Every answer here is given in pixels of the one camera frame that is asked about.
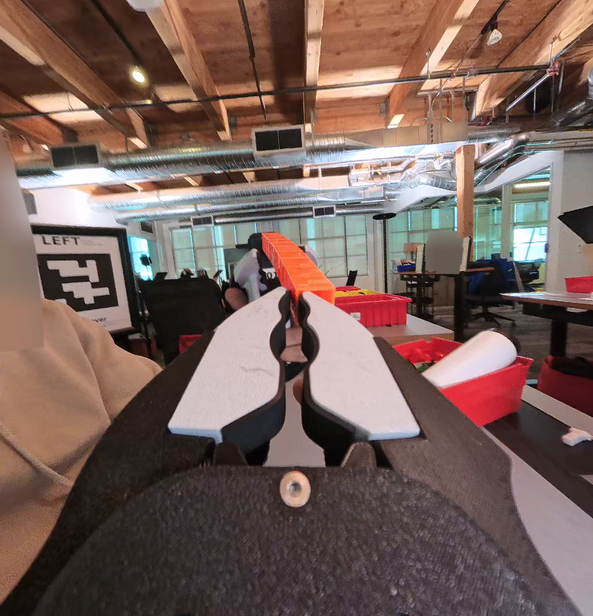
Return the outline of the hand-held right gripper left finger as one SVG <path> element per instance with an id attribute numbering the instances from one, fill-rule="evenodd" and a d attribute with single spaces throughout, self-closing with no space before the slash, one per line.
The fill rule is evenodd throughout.
<path id="1" fill-rule="evenodd" d="M 279 287 L 215 329 L 169 420 L 170 433 L 215 443 L 266 443 L 278 434 L 290 306 L 290 292 Z"/>

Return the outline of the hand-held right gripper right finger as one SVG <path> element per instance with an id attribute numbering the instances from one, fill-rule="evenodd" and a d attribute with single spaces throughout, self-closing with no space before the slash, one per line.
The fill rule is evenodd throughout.
<path id="1" fill-rule="evenodd" d="M 313 441 L 392 441 L 420 435 L 408 402 L 375 337 L 310 291 L 299 300 L 308 359 L 302 425 Z"/>

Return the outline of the orange segmented plastic bar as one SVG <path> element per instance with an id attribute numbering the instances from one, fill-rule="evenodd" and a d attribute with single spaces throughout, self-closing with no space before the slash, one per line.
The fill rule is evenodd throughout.
<path id="1" fill-rule="evenodd" d="M 297 244 L 279 233 L 263 233 L 262 250 L 272 263 L 281 286 L 291 294 L 292 315 L 296 322 L 299 322 L 303 292 L 308 291 L 335 304 L 336 287 Z"/>

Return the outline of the white cylindrical bottle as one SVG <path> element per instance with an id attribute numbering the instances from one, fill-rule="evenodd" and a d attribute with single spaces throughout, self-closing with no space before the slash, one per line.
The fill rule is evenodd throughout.
<path id="1" fill-rule="evenodd" d="M 504 369 L 518 356 L 515 344 L 494 330 L 478 333 L 423 372 L 438 389 L 446 389 Z"/>

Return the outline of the red plastic bin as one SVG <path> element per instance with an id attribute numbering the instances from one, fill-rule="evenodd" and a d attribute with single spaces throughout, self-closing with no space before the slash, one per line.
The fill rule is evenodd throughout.
<path id="1" fill-rule="evenodd" d="M 461 344 L 432 338 L 400 344 L 394 346 L 394 350 L 407 359 L 406 355 L 416 349 L 447 355 Z M 518 355 L 514 363 L 504 369 L 438 390 L 473 423 L 482 427 L 518 411 L 531 365 L 532 359 Z"/>

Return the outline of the black floor lamp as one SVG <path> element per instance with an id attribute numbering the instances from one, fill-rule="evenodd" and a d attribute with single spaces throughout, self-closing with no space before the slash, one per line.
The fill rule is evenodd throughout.
<path id="1" fill-rule="evenodd" d="M 396 212 L 393 211 L 384 211 L 384 212 L 378 212 L 376 214 L 374 214 L 373 216 L 373 220 L 376 221 L 378 223 L 378 231 L 379 231 L 379 235 L 381 237 L 381 248 L 382 248 L 382 252 L 381 252 L 381 257 L 382 257 L 382 263 L 381 263 L 381 274 L 382 274 L 382 286 L 383 286 L 383 292 L 385 294 L 388 294 L 388 271 L 389 271 L 389 266 L 388 266 L 388 222 L 392 219 L 394 219 L 397 216 Z"/>

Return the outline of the red ribbed crate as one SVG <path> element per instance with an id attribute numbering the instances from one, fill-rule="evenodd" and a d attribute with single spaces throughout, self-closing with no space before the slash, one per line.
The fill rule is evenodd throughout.
<path id="1" fill-rule="evenodd" d="M 411 303 L 409 297 L 381 293 L 335 297 L 335 306 L 366 328 L 406 324 Z"/>

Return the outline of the black office chair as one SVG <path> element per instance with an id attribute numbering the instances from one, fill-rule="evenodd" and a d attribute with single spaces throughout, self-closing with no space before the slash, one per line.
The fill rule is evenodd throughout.
<path id="1" fill-rule="evenodd" d="M 503 317 L 491 312 L 491 308 L 499 306 L 501 294 L 506 291 L 507 280 L 499 259 L 492 260 L 488 266 L 491 270 L 482 272 L 484 275 L 476 290 L 469 292 L 467 300 L 467 323 L 482 319 L 495 327 L 500 327 L 499 322 Z"/>
<path id="2" fill-rule="evenodd" d="M 211 278 L 139 281 L 138 287 L 166 365 L 178 357 L 181 336 L 203 335 L 226 318 L 221 289 Z"/>

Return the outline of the wooden table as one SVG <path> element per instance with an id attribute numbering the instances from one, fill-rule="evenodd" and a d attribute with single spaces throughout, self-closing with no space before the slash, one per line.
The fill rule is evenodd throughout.
<path id="1" fill-rule="evenodd" d="M 407 315 L 405 324 L 369 327 L 368 331 L 376 337 L 385 339 L 392 346 L 411 341 L 430 341 L 432 338 L 454 341 L 455 335 L 451 329 L 428 320 Z"/>

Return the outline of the wooden standing desk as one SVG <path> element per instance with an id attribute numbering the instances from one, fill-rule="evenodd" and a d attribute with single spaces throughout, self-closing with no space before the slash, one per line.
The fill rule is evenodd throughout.
<path id="1" fill-rule="evenodd" d="M 465 326 L 468 319 L 467 278 L 478 273 L 493 272 L 493 266 L 470 268 L 459 273 L 439 273 L 435 271 L 425 272 L 393 272 L 393 275 L 403 277 L 415 277 L 421 279 L 425 276 L 439 276 L 451 278 L 454 281 L 454 341 L 465 342 Z"/>

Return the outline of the printed marker board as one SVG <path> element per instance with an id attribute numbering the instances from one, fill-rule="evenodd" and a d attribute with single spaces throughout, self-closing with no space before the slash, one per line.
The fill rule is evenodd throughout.
<path id="1" fill-rule="evenodd" d="M 140 330 L 127 232 L 31 225 L 42 296 L 67 304 L 112 335 Z"/>

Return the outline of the blue bags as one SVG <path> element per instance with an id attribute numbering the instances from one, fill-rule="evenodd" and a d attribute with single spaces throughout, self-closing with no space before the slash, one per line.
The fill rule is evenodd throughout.
<path id="1" fill-rule="evenodd" d="M 490 273 L 469 276 L 468 295 L 495 296 L 516 290 L 513 261 L 508 259 L 483 259 L 470 264 L 470 268 L 493 266 Z"/>

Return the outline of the red fabric bag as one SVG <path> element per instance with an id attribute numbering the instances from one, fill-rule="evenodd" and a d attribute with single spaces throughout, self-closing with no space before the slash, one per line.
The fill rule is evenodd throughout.
<path id="1" fill-rule="evenodd" d="M 542 361 L 537 389 L 593 417 L 593 361 L 549 355 Z"/>

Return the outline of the metal air duct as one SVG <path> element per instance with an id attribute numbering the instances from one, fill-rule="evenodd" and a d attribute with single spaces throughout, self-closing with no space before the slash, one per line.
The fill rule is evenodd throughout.
<path id="1" fill-rule="evenodd" d="M 16 168 L 27 192 L 152 184 L 151 189 L 89 197 L 89 207 L 118 224 L 229 217 L 254 212 L 306 215 L 369 207 L 398 196 L 401 164 L 445 163 L 461 145 L 504 142 L 512 128 L 466 123 L 378 129 L 352 134 L 306 134 L 304 128 L 254 130 L 244 141 L 184 143 L 129 153 L 96 145 L 49 149 L 46 161 Z"/>

